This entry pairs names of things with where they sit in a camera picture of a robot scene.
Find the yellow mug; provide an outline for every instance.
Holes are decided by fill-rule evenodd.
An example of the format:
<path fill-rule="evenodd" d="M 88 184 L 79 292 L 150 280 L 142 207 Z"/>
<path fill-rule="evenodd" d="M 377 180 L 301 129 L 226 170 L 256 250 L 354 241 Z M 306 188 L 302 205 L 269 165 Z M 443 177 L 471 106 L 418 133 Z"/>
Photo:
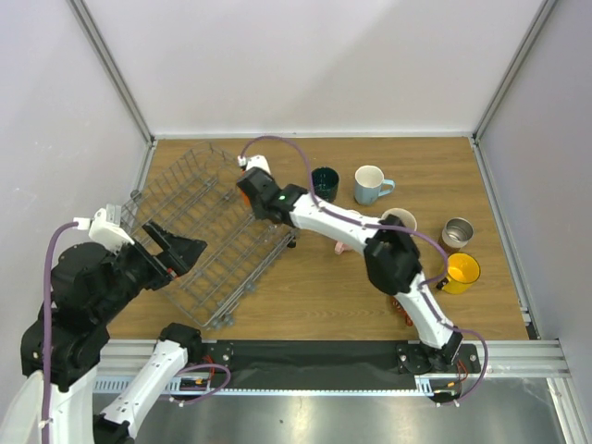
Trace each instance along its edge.
<path fill-rule="evenodd" d="M 448 273 L 436 285 L 438 290 L 460 294 L 469 290 L 481 276 L 479 263 L 467 253 L 455 253 L 448 258 Z"/>

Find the metal floor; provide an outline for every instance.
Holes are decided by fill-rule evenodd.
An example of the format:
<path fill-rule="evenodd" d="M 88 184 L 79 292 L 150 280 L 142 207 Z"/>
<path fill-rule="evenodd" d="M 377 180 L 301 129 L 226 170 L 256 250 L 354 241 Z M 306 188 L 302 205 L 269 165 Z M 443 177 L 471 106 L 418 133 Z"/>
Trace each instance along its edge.
<path fill-rule="evenodd" d="M 114 395 L 95 395 L 100 411 Z M 546 379 L 489 379 L 461 408 L 423 398 L 214 396 L 158 402 L 137 444 L 564 443 Z"/>

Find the red object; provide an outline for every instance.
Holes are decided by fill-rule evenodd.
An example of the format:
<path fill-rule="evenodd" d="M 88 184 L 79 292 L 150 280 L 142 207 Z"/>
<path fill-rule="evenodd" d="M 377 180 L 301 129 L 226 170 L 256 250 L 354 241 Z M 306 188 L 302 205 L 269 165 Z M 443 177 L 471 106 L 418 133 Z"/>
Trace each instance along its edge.
<path fill-rule="evenodd" d="M 390 303 L 392 303 L 393 308 L 397 310 L 398 313 L 401 313 L 403 316 L 405 316 L 405 325 L 407 327 L 413 327 L 413 321 L 411 320 L 411 317 L 409 317 L 405 309 L 401 306 L 399 301 L 395 299 L 394 296 L 390 296 Z"/>
<path fill-rule="evenodd" d="M 176 278 L 178 278 L 178 277 L 179 277 L 179 276 L 177 276 L 177 275 L 175 274 L 175 270 L 173 270 L 172 268 L 167 268 L 167 269 L 166 269 L 166 272 L 167 272 L 169 275 L 173 275 L 173 279 L 176 279 Z"/>
<path fill-rule="evenodd" d="M 464 362 L 459 359 L 458 363 L 456 363 L 457 367 L 459 367 L 459 374 L 461 373 L 460 370 L 464 371 L 464 377 L 462 379 L 459 378 L 459 382 L 464 382 L 469 377 L 469 371 L 466 369 L 466 365 Z"/>
<path fill-rule="evenodd" d="M 212 357 L 209 354 L 206 354 L 203 357 L 203 360 L 206 361 L 209 364 L 214 364 L 214 360 L 212 359 Z M 216 372 L 215 368 L 212 367 L 210 368 L 210 381 L 212 380 L 212 378 L 214 377 L 214 373 Z"/>
<path fill-rule="evenodd" d="M 249 198 L 247 197 L 247 195 L 242 192 L 242 190 L 239 190 L 240 194 L 242 194 L 242 200 L 244 201 L 244 204 L 247 206 L 251 206 L 251 201 L 249 200 Z"/>

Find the light blue mug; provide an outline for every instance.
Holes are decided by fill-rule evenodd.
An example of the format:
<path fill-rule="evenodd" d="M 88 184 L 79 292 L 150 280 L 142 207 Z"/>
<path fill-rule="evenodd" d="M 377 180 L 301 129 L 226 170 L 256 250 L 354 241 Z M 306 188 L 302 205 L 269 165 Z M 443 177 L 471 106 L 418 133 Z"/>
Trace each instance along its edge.
<path fill-rule="evenodd" d="M 385 175 L 378 166 L 360 166 L 355 172 L 354 197 L 360 205 L 371 205 L 379 197 L 391 194 L 395 189 L 393 180 L 385 179 Z"/>

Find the white mug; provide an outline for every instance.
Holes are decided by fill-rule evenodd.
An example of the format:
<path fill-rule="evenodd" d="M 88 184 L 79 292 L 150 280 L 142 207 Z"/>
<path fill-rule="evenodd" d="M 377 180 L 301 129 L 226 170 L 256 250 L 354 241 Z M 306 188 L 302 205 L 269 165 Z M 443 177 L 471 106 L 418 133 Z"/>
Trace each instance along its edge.
<path fill-rule="evenodd" d="M 389 210 L 385 211 L 380 218 L 386 219 L 389 215 L 398 217 L 405 227 L 410 228 L 413 231 L 417 231 L 417 219 L 411 212 L 405 210 L 404 208 L 390 208 Z"/>
<path fill-rule="evenodd" d="M 390 189 L 383 190 L 383 185 Z M 360 205 L 371 205 L 376 199 L 392 193 L 395 189 L 394 180 L 385 179 L 385 175 L 378 166 L 360 166 L 355 172 L 355 190 L 353 196 Z"/>

